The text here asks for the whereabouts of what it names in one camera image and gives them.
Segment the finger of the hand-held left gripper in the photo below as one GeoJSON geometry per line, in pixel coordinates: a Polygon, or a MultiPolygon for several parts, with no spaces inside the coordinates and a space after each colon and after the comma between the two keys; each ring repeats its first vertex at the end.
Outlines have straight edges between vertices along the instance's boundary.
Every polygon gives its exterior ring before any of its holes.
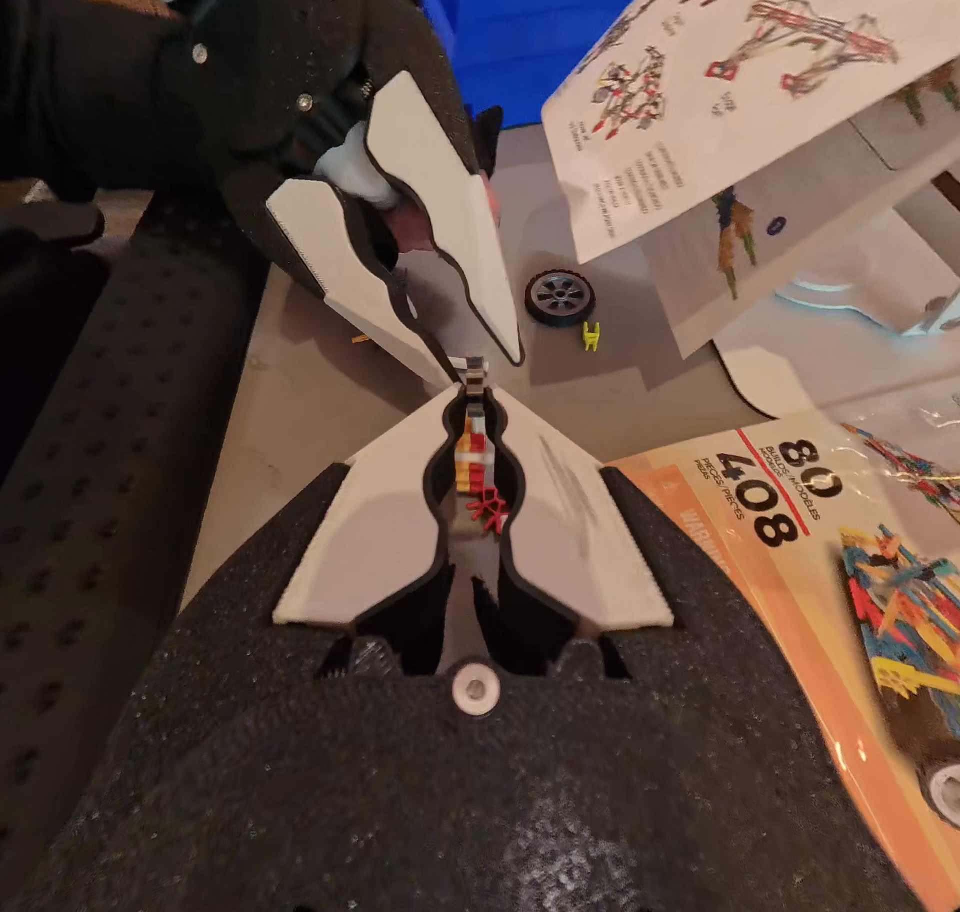
{"type": "Polygon", "coordinates": [[[464,164],[409,71],[375,91],[365,151],[378,174],[425,216],[431,244],[457,272],[474,317],[510,364],[521,366],[517,308],[487,186],[464,164]]]}
{"type": "Polygon", "coordinates": [[[359,203],[329,183],[290,178],[267,209],[323,293],[323,300],[427,383],[460,378],[412,311],[402,282],[379,260],[359,203]]]}

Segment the black office chair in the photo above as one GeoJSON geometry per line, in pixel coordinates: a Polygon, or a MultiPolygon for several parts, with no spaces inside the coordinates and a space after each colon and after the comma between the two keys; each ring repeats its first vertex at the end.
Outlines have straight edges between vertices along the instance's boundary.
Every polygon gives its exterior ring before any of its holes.
{"type": "Polygon", "coordinates": [[[1,210],[1,248],[35,243],[88,246],[102,237],[105,227],[104,214],[92,203],[20,202],[1,210]]]}

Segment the connector assembly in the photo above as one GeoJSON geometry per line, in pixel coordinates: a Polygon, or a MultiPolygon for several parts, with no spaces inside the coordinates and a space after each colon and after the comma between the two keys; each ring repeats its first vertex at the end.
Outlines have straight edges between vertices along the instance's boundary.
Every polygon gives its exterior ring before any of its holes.
{"type": "MultiPolygon", "coordinates": [[[[487,429],[486,378],[488,366],[481,356],[465,357],[461,365],[465,393],[465,415],[462,434],[454,449],[455,488],[457,495],[466,503],[483,486],[496,486],[496,449],[487,429]]],[[[482,529],[480,521],[474,522],[482,529]]]]}

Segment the small black wheel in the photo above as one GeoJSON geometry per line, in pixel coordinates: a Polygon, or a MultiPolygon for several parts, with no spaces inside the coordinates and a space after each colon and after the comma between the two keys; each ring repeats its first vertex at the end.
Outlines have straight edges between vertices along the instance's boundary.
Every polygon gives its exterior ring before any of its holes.
{"type": "Polygon", "coordinates": [[[545,270],[533,276],[525,287],[525,311],[535,322],[551,328],[572,328],[594,315],[594,287],[581,273],[545,270]]]}

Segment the blue plastic bin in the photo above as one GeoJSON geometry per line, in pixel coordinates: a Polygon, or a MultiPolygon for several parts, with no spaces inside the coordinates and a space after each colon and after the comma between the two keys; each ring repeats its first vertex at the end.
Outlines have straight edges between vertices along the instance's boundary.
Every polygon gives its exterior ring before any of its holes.
{"type": "Polygon", "coordinates": [[[420,0],[474,113],[498,105],[506,128],[542,107],[633,0],[420,0]]]}

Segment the person's left hand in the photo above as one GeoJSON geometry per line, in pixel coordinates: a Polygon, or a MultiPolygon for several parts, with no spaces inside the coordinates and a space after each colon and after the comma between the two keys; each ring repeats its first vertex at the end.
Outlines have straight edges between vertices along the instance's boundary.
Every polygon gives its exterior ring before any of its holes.
{"type": "Polygon", "coordinates": [[[426,214],[408,198],[381,213],[392,234],[398,252],[431,252],[434,250],[431,227],[426,214]]]}

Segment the building instruction sheet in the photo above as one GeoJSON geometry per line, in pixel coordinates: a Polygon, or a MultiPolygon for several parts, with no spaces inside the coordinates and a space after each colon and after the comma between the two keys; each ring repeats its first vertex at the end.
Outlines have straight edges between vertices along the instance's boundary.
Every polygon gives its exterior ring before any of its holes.
{"type": "Polygon", "coordinates": [[[959,0],[634,0],[544,104],[577,260],[686,357],[958,158],[959,0]]]}

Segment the white book stand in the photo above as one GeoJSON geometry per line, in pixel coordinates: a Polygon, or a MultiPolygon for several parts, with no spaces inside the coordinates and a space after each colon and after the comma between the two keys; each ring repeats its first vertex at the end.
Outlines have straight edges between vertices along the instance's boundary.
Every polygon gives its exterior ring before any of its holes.
{"type": "Polygon", "coordinates": [[[808,262],[713,341],[770,417],[958,378],[958,202],[935,183],[808,262]]]}

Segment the black perforated board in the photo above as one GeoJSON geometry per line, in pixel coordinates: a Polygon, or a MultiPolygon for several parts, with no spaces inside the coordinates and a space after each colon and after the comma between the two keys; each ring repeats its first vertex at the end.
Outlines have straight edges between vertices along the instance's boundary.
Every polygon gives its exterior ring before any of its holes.
{"type": "Polygon", "coordinates": [[[169,627],[268,264],[156,195],[2,488],[2,893],[67,822],[169,627]]]}

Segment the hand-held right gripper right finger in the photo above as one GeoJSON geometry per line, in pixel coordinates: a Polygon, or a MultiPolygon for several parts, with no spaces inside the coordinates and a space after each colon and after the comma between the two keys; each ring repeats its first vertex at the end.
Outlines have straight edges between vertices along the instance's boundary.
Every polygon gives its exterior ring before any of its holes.
{"type": "Polygon", "coordinates": [[[500,517],[497,604],[520,638],[669,628],[674,614],[589,452],[486,389],[500,517]]]}

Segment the red connector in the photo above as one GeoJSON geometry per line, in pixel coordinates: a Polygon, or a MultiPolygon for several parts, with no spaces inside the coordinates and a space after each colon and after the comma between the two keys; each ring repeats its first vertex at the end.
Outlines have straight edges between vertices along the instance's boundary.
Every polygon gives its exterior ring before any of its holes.
{"type": "Polygon", "coordinates": [[[471,496],[465,504],[470,513],[471,521],[482,523],[484,533],[493,533],[497,536],[503,530],[510,518],[511,507],[495,486],[483,486],[471,496]]]}

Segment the colourful toy packaging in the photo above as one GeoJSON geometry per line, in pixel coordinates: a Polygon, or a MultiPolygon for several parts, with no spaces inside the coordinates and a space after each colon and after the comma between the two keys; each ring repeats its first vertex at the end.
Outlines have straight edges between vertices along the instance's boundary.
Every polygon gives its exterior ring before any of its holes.
{"type": "Polygon", "coordinates": [[[611,463],[762,618],[929,910],[958,910],[958,403],[942,378],[611,463]]]}

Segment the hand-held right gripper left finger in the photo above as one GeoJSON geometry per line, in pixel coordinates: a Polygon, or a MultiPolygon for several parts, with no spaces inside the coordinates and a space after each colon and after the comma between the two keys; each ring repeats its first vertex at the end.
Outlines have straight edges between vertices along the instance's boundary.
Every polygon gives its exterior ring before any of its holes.
{"type": "Polygon", "coordinates": [[[346,461],[346,474],[273,609],[279,625],[358,629],[435,573],[447,550],[441,504],[453,472],[449,386],[346,461]]]}

